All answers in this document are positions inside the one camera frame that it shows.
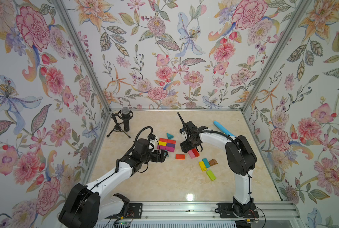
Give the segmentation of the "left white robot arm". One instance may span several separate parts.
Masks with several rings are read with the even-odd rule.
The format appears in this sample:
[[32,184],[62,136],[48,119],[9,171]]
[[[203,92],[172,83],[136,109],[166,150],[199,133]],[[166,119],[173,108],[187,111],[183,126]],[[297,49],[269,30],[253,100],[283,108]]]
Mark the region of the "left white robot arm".
[[144,164],[164,162],[168,152],[158,149],[156,140],[138,139],[128,152],[116,161],[115,168],[87,185],[76,184],[58,216],[67,228],[93,228],[96,223],[110,216],[124,217],[129,199],[119,193],[109,201],[105,197],[119,184],[136,174]]

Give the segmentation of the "magenta rectangular block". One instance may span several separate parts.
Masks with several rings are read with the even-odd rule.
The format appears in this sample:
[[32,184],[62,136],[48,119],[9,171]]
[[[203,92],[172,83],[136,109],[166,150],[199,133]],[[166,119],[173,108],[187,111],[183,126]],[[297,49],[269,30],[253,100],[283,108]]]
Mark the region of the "magenta rectangular block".
[[166,151],[168,152],[174,152],[175,148],[174,147],[166,147]]
[[166,150],[166,146],[162,146],[162,145],[158,145],[157,148],[160,150]]

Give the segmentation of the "pink rectangular block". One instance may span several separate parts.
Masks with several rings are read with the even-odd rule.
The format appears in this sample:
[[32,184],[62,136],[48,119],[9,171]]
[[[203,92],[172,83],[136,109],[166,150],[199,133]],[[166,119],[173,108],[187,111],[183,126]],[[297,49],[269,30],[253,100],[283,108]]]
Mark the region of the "pink rectangular block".
[[188,155],[191,159],[194,159],[196,157],[192,150],[188,151]]

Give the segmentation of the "purple rectangular block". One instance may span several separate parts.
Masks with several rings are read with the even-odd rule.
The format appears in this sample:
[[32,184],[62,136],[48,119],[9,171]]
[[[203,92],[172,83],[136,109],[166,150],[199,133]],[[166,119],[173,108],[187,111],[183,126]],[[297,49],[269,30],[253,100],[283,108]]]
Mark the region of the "purple rectangular block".
[[173,143],[167,143],[167,145],[166,145],[166,147],[170,147],[170,148],[175,148],[175,144],[173,144]]

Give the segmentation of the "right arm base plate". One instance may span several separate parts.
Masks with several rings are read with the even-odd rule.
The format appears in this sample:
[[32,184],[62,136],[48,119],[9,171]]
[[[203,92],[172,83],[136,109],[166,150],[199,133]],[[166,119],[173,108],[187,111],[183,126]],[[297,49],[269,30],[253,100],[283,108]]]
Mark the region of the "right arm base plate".
[[254,203],[238,205],[234,203],[218,203],[215,213],[220,215],[221,219],[258,219],[258,210]]

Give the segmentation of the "green rectangular block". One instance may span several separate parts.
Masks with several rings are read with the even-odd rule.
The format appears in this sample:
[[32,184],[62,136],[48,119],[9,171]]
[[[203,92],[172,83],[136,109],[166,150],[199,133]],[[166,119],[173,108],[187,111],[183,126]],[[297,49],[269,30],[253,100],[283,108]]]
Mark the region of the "green rectangular block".
[[216,176],[214,175],[212,170],[207,170],[206,174],[208,175],[208,177],[210,178],[211,181],[214,181],[216,179]]

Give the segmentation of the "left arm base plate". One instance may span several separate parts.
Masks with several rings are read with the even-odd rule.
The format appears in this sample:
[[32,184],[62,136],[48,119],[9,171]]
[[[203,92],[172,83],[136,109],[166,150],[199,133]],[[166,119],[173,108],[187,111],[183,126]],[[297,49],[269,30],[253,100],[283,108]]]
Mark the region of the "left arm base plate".
[[119,214],[111,215],[111,219],[140,219],[142,218],[143,204],[142,203],[129,203],[124,206]]

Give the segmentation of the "yellow rectangular block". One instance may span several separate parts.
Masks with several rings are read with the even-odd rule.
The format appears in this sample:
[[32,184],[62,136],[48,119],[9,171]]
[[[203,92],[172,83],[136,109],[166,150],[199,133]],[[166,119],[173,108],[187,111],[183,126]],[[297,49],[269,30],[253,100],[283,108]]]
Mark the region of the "yellow rectangular block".
[[203,161],[199,162],[199,166],[200,166],[202,172],[207,171],[207,167],[206,167],[206,165]]
[[167,146],[167,142],[159,141],[158,145],[159,146]]

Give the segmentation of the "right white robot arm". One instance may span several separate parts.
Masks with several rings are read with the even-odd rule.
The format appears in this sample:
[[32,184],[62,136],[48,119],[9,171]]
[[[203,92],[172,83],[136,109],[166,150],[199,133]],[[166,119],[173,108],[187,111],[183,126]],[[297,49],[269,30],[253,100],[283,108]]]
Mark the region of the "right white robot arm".
[[218,206],[219,212],[232,214],[235,218],[244,218],[255,207],[252,198],[251,180],[257,157],[248,140],[243,136],[235,136],[217,121],[214,125],[219,129],[214,131],[206,126],[196,127],[192,121],[182,122],[180,134],[185,138],[180,144],[184,153],[209,143],[225,151],[227,163],[235,175],[235,195],[232,204],[227,209]]

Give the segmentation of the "teal small block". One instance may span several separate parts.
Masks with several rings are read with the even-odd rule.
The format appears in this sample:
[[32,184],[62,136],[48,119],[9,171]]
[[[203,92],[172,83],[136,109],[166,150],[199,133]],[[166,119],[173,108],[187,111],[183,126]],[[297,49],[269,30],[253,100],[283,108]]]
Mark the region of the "teal small block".
[[202,159],[202,161],[204,162],[206,168],[210,168],[211,167],[209,162],[208,162],[208,160],[207,160],[207,158]]

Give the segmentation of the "red rectangular block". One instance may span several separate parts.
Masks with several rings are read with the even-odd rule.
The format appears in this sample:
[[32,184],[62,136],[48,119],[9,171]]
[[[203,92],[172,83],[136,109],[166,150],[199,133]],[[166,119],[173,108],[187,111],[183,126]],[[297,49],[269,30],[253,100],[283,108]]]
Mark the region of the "red rectangular block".
[[167,143],[170,143],[170,144],[176,144],[176,141],[175,141],[175,140],[167,139]]
[[185,159],[185,155],[184,154],[176,154],[175,159],[176,160],[184,160]]
[[193,152],[195,157],[199,157],[200,156],[200,154],[199,154],[199,152],[198,152],[198,150],[196,148],[192,149],[191,151]]
[[164,139],[164,138],[159,138],[159,142],[165,142],[165,143],[167,143],[168,140],[167,140],[167,139]]

